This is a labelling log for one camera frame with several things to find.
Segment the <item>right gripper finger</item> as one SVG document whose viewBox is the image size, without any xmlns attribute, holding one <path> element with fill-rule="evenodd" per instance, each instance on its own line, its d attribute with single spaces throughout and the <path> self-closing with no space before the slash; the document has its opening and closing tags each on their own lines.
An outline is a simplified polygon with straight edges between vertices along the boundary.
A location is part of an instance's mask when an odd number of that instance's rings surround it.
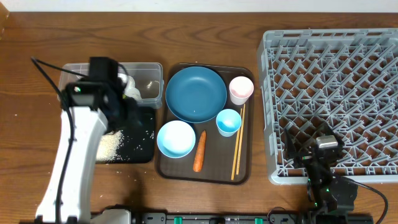
<svg viewBox="0 0 398 224">
<path fill-rule="evenodd" d="M 293 144 L 293 140 L 286 128 L 284 128 L 284 134 L 285 134 L 285 152 L 287 155 L 287 159 L 293 159 L 296 156 L 296 148 Z"/>
<path fill-rule="evenodd" d="M 334 137 L 337 139 L 338 141 L 338 146 L 343 146 L 344 142 L 340 139 L 340 137 L 330 128 L 330 126 L 327 123 L 323 124 L 323 130 L 325 135 L 324 136 L 328 136 L 328 135 L 334 135 Z"/>
</svg>

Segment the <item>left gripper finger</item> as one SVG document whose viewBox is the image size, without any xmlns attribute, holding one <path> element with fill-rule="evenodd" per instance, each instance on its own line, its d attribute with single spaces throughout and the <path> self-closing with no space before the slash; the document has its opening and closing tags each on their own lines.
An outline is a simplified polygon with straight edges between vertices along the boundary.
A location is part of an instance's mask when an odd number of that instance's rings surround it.
<svg viewBox="0 0 398 224">
<path fill-rule="evenodd" d="M 129 121 L 128 112 L 125 108 L 121 108 L 120 110 L 106 110 L 105 117 L 108 120 L 106 134 L 115 133 L 123 129 Z"/>
<path fill-rule="evenodd" d="M 141 109 L 135 99 L 126 99 L 126 129 L 143 127 Z"/>
</svg>

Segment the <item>white napkin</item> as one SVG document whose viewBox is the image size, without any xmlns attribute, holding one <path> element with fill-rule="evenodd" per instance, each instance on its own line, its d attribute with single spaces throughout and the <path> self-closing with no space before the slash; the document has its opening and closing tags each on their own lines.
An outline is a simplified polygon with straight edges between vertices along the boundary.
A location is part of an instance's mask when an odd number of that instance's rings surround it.
<svg viewBox="0 0 398 224">
<path fill-rule="evenodd" d="M 134 98 L 137 101 L 141 101 L 142 100 L 141 93 L 136 88 L 136 83 L 133 77 L 125 75 L 123 73 L 119 73 L 118 77 L 122 80 L 122 83 L 125 86 L 124 96 Z"/>
</svg>

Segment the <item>light blue rice bowl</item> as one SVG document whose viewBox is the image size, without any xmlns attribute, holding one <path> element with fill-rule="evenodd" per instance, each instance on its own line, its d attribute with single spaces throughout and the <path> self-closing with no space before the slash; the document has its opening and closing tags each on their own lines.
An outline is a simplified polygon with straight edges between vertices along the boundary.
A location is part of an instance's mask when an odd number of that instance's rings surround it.
<svg viewBox="0 0 398 224">
<path fill-rule="evenodd" d="M 184 121 L 170 121 L 164 124 L 157 134 L 159 151 L 172 159 L 178 159 L 189 154 L 196 143 L 193 128 Z"/>
</svg>

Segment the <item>orange carrot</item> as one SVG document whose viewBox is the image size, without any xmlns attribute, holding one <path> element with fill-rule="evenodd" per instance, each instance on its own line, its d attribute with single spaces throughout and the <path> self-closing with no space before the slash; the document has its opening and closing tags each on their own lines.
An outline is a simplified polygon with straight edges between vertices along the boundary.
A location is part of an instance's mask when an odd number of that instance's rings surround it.
<svg viewBox="0 0 398 224">
<path fill-rule="evenodd" d="M 205 144 L 206 144 L 206 131 L 203 131 L 200 135 L 200 139 L 193 162 L 193 171 L 200 172 L 203 167 L 203 161 L 205 156 Z"/>
</svg>

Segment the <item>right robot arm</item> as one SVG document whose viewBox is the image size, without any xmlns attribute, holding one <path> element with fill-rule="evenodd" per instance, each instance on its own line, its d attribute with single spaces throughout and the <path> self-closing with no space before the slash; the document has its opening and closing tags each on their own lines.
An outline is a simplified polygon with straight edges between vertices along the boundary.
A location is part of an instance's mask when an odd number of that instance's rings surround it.
<svg viewBox="0 0 398 224">
<path fill-rule="evenodd" d="M 358 186 L 335 177 L 330 166 L 342 156 L 344 142 L 323 124 L 324 135 L 315 138 L 307 151 L 297 150 L 287 129 L 284 146 L 295 168 L 307 173 L 307 195 L 314 207 L 297 217 L 296 223 L 348 223 L 348 212 L 354 209 Z"/>
</svg>

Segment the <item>grey dishwasher rack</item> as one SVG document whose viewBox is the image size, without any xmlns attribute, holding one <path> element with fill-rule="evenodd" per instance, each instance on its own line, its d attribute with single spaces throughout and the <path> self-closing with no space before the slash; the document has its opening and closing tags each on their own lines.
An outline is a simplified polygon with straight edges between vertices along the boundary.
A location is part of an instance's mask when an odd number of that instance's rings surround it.
<svg viewBox="0 0 398 224">
<path fill-rule="evenodd" d="M 287 157 L 284 130 L 306 150 L 323 124 L 344 143 L 333 172 L 397 182 L 397 29 L 269 30 L 257 64 L 271 183 L 307 182 Z"/>
</svg>

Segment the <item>black tray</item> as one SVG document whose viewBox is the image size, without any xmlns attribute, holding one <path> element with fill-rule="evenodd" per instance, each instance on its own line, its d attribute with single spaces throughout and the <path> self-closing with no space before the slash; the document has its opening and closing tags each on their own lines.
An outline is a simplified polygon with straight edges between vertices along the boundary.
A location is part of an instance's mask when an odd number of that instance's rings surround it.
<svg viewBox="0 0 398 224">
<path fill-rule="evenodd" d="M 154 156 L 155 109 L 141 107 L 141 125 L 127 126 L 102 136 L 97 164 L 142 164 Z"/>
</svg>

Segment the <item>clear plastic bin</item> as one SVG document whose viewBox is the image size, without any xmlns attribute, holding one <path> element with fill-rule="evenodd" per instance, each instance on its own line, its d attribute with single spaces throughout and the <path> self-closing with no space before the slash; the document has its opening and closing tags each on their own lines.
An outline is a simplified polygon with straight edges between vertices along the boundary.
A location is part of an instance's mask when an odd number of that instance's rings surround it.
<svg viewBox="0 0 398 224">
<path fill-rule="evenodd" d="M 163 67 L 157 62 L 120 62 L 128 74 L 135 81 L 141 95 L 137 100 L 138 105 L 159 109 L 162 107 L 162 93 L 164 89 Z M 89 63 L 68 63 L 63 66 L 65 70 L 88 75 Z M 82 77 L 61 72 L 58 88 L 63 90 L 65 85 L 75 82 Z"/>
</svg>

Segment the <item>wooden chopstick left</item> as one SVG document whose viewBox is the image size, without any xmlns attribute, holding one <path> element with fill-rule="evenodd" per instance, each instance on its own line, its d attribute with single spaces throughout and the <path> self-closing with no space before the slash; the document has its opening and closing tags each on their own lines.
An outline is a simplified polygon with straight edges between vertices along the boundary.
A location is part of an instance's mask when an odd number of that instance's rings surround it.
<svg viewBox="0 0 398 224">
<path fill-rule="evenodd" d="M 243 118 L 243 109 L 242 108 L 241 108 L 241 111 L 240 111 L 240 117 L 241 117 L 241 123 L 242 123 L 242 118 Z M 236 134 L 236 142 L 235 142 L 235 148 L 234 148 L 234 159 L 233 159 L 233 167 L 232 167 L 232 172 L 231 172 L 231 180 L 234 180 L 234 175 L 235 175 L 235 170 L 236 170 L 240 132 L 241 132 L 241 127 L 238 129 L 237 134 Z"/>
</svg>

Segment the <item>dark blue plate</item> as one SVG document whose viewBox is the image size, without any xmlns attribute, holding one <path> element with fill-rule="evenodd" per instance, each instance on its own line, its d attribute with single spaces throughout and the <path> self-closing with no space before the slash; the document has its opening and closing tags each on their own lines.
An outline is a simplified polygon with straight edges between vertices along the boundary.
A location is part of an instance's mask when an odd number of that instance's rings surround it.
<svg viewBox="0 0 398 224">
<path fill-rule="evenodd" d="M 178 119 L 189 123 L 207 122 L 224 108 L 226 84 L 210 68 L 183 68 L 169 80 L 165 100 L 170 112 Z"/>
</svg>

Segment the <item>light blue cup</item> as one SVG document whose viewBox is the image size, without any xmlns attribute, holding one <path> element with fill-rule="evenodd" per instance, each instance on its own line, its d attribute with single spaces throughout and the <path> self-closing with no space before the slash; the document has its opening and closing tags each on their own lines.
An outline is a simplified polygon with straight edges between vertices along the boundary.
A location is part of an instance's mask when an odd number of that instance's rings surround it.
<svg viewBox="0 0 398 224">
<path fill-rule="evenodd" d="M 216 125 L 219 133 L 224 137 L 231 137 L 241 127 L 241 115 L 232 109 L 220 111 L 216 116 Z"/>
</svg>

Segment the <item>brown serving tray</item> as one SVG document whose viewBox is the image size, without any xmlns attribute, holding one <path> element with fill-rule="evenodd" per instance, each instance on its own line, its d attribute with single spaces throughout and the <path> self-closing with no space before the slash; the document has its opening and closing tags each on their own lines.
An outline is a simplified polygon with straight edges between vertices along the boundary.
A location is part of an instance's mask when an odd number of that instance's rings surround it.
<svg viewBox="0 0 398 224">
<path fill-rule="evenodd" d="M 155 160 L 157 172 L 166 179 L 211 182 L 215 184 L 239 185 L 247 181 L 251 171 L 254 98 L 252 96 L 249 97 L 245 104 L 246 112 L 239 175 L 236 175 L 235 170 L 234 180 L 231 180 L 231 172 L 236 135 L 228 138 L 223 137 L 216 127 L 215 118 L 207 122 L 192 124 L 197 138 L 200 137 L 203 131 L 206 131 L 205 156 L 200 172 L 193 171 L 193 162 L 197 150 L 196 146 L 192 152 L 178 159 L 169 158 L 161 152 L 158 153 Z"/>
</svg>

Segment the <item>pink cup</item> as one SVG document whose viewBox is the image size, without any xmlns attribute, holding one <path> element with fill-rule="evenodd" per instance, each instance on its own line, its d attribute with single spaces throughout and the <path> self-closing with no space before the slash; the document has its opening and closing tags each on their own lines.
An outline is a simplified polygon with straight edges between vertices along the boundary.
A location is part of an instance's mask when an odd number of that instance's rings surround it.
<svg viewBox="0 0 398 224">
<path fill-rule="evenodd" d="M 235 105 L 243 105 L 254 92 L 254 84 L 244 76 L 236 77 L 229 84 L 230 100 Z"/>
</svg>

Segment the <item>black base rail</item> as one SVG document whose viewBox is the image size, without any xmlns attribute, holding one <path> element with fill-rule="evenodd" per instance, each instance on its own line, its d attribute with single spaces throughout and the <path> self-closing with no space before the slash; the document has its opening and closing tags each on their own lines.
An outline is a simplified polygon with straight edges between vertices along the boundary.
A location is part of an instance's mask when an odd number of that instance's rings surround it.
<svg viewBox="0 0 398 224">
<path fill-rule="evenodd" d="M 165 213 L 132 213 L 128 210 L 111 209 L 93 217 L 91 224 L 288 224 L 313 223 L 305 216 L 286 213 L 269 215 L 168 215 Z"/>
</svg>

